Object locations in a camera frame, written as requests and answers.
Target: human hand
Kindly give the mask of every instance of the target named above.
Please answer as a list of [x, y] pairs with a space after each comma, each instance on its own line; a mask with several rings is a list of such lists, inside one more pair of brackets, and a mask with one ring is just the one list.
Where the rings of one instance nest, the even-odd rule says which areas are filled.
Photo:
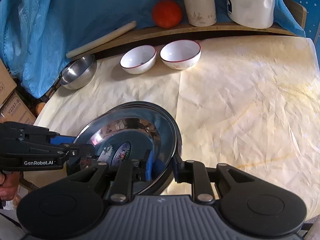
[[0, 173], [0, 198], [1, 200], [13, 200], [15, 193], [17, 192], [20, 180], [20, 172], [12, 172], [11, 174]]

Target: red-orange sphere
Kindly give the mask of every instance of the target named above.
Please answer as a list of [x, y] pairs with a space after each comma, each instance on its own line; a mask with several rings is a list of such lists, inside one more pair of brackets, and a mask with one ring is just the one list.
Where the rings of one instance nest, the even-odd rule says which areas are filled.
[[181, 22], [182, 9], [175, 1], [161, 0], [153, 7], [151, 15], [156, 25], [167, 29]]

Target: beige paper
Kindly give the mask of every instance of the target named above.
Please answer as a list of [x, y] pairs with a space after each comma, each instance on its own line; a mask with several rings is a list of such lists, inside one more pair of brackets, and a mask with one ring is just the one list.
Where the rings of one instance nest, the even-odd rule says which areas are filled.
[[[201, 46], [198, 64], [181, 72], [158, 58], [150, 71], [134, 76], [119, 66], [121, 56], [100, 60], [92, 82], [77, 91], [59, 88], [36, 125], [76, 136], [114, 106], [153, 102], [176, 118], [184, 160], [228, 163], [299, 195], [307, 219], [320, 214], [320, 75], [312, 41], [247, 36]], [[25, 173], [38, 186], [63, 176]], [[190, 189], [173, 182], [164, 193]]]

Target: white bowl with red rim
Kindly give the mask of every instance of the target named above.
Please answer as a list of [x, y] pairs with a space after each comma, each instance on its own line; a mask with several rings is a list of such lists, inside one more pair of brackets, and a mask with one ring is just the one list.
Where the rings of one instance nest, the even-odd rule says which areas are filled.
[[173, 41], [165, 45], [160, 51], [160, 57], [164, 64], [179, 70], [194, 66], [199, 61], [200, 56], [200, 44], [191, 40]]
[[130, 74], [147, 72], [156, 62], [157, 51], [153, 46], [143, 45], [129, 50], [120, 60], [123, 70]]

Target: gray ribbed surface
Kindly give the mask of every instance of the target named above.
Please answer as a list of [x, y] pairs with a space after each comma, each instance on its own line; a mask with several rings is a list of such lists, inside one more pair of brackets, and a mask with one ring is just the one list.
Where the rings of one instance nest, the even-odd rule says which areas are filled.
[[[26, 237], [25, 240], [37, 238]], [[229, 228], [211, 206], [198, 205], [187, 195], [136, 196], [111, 207], [91, 232], [74, 240], [254, 240]], [[282, 238], [299, 240], [297, 235]]]

